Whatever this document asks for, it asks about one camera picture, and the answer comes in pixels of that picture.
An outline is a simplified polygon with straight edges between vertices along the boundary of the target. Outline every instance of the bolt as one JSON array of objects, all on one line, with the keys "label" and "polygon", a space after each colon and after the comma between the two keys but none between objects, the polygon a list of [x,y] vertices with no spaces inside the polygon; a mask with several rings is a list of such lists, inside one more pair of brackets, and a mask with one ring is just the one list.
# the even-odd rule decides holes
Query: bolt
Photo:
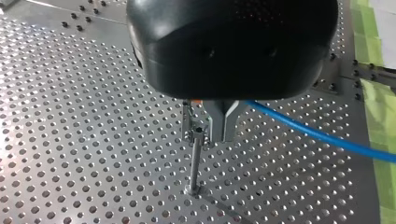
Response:
[{"label": "bolt", "polygon": [[361,99],[361,95],[358,94],[358,93],[356,93],[356,94],[355,94],[355,100],[360,100],[360,99]]},{"label": "bolt", "polygon": [[331,91],[335,90],[335,84],[334,83],[330,84],[329,90],[331,90]]},{"label": "bolt", "polygon": [[361,84],[359,83],[359,81],[356,81],[355,84],[353,84],[353,86],[355,88],[359,88],[361,86]]}]

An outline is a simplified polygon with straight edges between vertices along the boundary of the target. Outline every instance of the perforated metal sheet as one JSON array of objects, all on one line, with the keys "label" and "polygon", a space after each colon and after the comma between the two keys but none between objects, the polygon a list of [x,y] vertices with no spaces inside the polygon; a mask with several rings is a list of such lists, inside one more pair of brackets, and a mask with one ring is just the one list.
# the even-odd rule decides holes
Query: perforated metal sheet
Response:
[{"label": "perforated metal sheet", "polygon": [[[181,102],[148,85],[129,49],[0,27],[4,223],[376,223],[369,159],[252,109],[234,143],[203,152],[204,192],[192,198]],[[354,141],[366,137],[360,105],[315,91],[269,104]]]},{"label": "perforated metal sheet", "polygon": [[104,0],[106,3],[102,5],[102,0],[26,0],[38,4],[51,5],[78,13],[81,18],[85,16],[94,16],[107,20],[117,21],[120,23],[126,23],[126,0]]}]

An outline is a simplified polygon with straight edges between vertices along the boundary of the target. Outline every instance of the blue hose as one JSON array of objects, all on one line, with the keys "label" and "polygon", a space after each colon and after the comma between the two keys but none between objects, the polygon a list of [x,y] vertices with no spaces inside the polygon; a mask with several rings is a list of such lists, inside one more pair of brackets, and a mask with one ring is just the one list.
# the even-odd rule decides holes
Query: blue hose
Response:
[{"label": "blue hose", "polygon": [[291,128],[300,131],[302,133],[306,133],[311,137],[315,137],[321,141],[327,142],[329,144],[335,145],[337,147],[343,147],[344,149],[348,149],[350,151],[359,153],[363,156],[367,156],[373,159],[381,160],[381,161],[390,161],[390,162],[396,162],[396,155],[392,153],[388,153],[385,151],[380,151],[376,149],[372,149],[369,147],[364,147],[355,143],[348,142],[346,140],[343,140],[341,138],[333,137],[327,133],[322,133],[318,130],[315,130],[313,128],[310,128],[308,126],[303,125],[302,123],[299,123],[293,119],[290,119],[275,110],[268,108],[264,105],[261,105],[255,101],[247,101],[247,104],[260,110],[262,113],[267,114],[274,119],[277,119],[279,121],[282,121],[283,123],[289,125]]}]

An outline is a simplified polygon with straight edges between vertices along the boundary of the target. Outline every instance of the black plastic cover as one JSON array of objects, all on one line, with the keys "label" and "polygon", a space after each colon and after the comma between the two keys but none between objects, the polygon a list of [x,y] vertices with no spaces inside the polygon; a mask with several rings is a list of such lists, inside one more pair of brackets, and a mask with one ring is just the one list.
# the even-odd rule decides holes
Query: black plastic cover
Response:
[{"label": "black plastic cover", "polygon": [[288,98],[327,57],[337,0],[129,0],[134,54],[157,91],[183,99]]}]

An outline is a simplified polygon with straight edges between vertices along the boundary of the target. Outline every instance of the green tape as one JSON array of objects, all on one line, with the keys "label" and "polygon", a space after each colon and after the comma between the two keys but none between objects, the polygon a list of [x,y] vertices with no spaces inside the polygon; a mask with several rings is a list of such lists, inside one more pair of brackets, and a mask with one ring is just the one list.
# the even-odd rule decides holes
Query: green tape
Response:
[{"label": "green tape", "polygon": [[355,34],[355,58],[360,63],[370,63],[366,36]]},{"label": "green tape", "polygon": [[374,10],[369,7],[368,0],[352,0],[350,6],[356,59],[383,66],[382,41],[378,37]]},{"label": "green tape", "polygon": [[371,7],[361,7],[361,17],[363,20],[364,34],[369,37],[378,37],[374,10]]},{"label": "green tape", "polygon": [[377,66],[383,66],[384,60],[382,58],[382,41],[378,37],[366,36],[366,44],[369,52],[370,63]]},{"label": "green tape", "polygon": [[[373,148],[396,153],[396,96],[389,86],[361,79]],[[396,224],[396,164],[374,161],[381,224]]]}]

